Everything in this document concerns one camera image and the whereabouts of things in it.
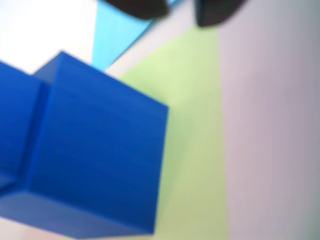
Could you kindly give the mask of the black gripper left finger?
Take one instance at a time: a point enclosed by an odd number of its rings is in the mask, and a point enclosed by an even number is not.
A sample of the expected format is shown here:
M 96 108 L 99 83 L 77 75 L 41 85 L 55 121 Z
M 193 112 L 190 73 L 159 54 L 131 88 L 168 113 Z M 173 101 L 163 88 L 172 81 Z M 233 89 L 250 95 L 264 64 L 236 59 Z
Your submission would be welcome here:
M 105 0 L 104 2 L 141 20 L 161 18 L 169 12 L 166 0 Z

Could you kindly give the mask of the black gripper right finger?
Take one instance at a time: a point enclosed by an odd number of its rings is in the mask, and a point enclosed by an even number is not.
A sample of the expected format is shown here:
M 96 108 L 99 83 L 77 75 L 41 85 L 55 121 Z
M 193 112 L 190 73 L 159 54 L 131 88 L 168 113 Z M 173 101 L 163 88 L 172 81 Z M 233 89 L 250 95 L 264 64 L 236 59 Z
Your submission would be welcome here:
M 195 20 L 199 27 L 214 27 L 231 18 L 246 0 L 196 0 Z

